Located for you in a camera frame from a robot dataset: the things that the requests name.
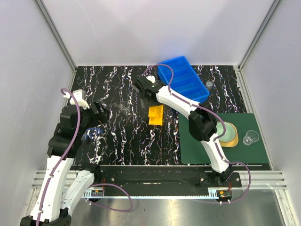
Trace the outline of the yellow test tube rack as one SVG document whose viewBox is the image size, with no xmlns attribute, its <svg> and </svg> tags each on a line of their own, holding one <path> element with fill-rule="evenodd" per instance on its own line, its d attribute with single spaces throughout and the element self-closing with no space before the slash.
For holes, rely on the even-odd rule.
<svg viewBox="0 0 301 226">
<path fill-rule="evenodd" d="M 148 112 L 149 125 L 163 125 L 163 105 L 151 106 Z"/>
</svg>

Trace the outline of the clear round flask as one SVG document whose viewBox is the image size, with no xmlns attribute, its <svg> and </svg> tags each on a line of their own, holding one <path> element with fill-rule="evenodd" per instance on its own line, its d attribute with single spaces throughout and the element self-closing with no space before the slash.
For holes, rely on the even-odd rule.
<svg viewBox="0 0 301 226">
<path fill-rule="evenodd" d="M 114 103 L 115 107 L 117 107 L 124 115 L 130 116 L 131 115 L 131 109 L 128 102 L 120 102 L 119 104 Z"/>
</svg>

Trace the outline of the blue plastic compartment bin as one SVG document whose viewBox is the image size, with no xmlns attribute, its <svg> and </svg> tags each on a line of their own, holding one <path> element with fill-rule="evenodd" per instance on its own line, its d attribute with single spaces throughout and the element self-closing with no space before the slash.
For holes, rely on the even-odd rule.
<svg viewBox="0 0 301 226">
<path fill-rule="evenodd" d="M 207 100 L 209 91 L 186 57 L 179 56 L 159 63 L 158 76 L 177 93 L 200 103 Z"/>
</svg>

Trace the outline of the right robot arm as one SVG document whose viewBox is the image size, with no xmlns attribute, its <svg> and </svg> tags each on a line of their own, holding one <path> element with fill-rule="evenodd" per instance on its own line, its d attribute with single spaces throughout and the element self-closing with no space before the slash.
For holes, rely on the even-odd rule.
<svg viewBox="0 0 301 226">
<path fill-rule="evenodd" d="M 161 81 L 152 82 L 147 77 L 140 77 L 134 86 L 143 98 L 167 105 L 188 120 L 190 135 L 202 144 L 209 157 L 215 184 L 222 187 L 229 183 L 233 169 L 218 140 L 217 115 L 201 103 L 184 97 Z"/>
</svg>

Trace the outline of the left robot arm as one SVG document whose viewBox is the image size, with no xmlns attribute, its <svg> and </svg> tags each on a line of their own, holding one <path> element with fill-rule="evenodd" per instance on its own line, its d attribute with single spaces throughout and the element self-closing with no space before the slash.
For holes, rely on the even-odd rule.
<svg viewBox="0 0 301 226">
<path fill-rule="evenodd" d="M 109 110 L 99 102 L 88 108 L 67 105 L 48 143 L 47 168 L 37 202 L 30 215 L 20 221 L 22 226 L 69 226 L 71 216 L 89 186 L 100 184 L 101 172 L 97 164 L 86 163 L 78 168 L 72 185 L 64 190 L 69 170 L 88 130 L 107 123 Z"/>
</svg>

